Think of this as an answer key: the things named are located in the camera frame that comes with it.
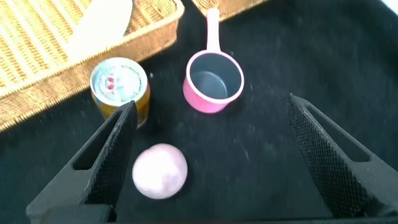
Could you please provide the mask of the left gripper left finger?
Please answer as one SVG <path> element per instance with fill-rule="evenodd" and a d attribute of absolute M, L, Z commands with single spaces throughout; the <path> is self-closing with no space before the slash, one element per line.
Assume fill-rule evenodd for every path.
<path fill-rule="evenodd" d="M 119 107 L 26 208 L 32 223 L 107 223 L 133 149 L 137 109 Z"/>

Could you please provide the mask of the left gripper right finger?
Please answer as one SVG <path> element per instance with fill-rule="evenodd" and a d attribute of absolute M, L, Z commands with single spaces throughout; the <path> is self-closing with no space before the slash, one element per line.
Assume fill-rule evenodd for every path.
<path fill-rule="evenodd" d="M 335 217 L 397 216 L 397 171 L 309 101 L 290 95 L 286 117 Z"/>

